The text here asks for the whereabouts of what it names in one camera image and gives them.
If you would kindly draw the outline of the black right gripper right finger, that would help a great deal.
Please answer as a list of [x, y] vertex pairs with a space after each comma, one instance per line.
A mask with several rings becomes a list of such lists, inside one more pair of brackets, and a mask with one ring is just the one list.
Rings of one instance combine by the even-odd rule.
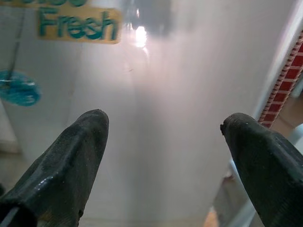
[[244, 113], [220, 126], [241, 182], [266, 227], [303, 225], [303, 156], [283, 135]]

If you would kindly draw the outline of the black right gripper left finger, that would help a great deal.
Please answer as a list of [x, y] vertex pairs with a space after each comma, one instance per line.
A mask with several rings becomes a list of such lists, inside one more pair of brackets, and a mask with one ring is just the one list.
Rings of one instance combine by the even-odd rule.
[[83, 216], [108, 138], [99, 109], [67, 127], [0, 199], [3, 227], [76, 227]]

